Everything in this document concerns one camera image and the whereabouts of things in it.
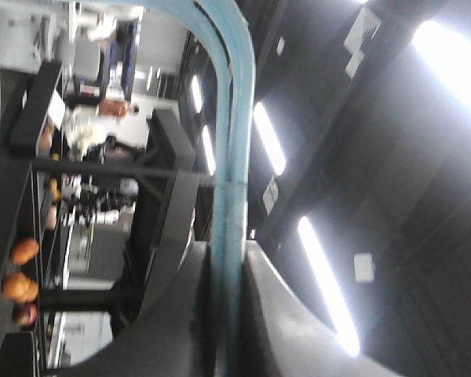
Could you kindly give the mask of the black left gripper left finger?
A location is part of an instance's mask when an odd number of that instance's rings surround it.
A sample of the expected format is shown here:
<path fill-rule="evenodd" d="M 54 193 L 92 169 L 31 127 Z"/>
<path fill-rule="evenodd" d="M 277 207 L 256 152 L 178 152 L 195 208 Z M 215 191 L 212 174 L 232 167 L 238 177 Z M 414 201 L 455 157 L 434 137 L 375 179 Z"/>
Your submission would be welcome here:
<path fill-rule="evenodd" d="M 210 376 L 209 251 L 196 241 L 158 300 L 116 340 L 59 376 Z"/>

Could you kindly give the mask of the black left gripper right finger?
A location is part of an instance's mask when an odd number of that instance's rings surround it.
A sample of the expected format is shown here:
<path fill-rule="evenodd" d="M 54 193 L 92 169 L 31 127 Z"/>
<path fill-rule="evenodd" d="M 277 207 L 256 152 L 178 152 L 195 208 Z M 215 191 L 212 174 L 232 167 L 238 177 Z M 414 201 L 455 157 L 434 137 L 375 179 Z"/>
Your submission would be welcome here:
<path fill-rule="evenodd" d="M 349 355 L 260 247 L 248 247 L 243 263 L 239 350 L 241 376 L 396 374 L 369 357 Z"/>

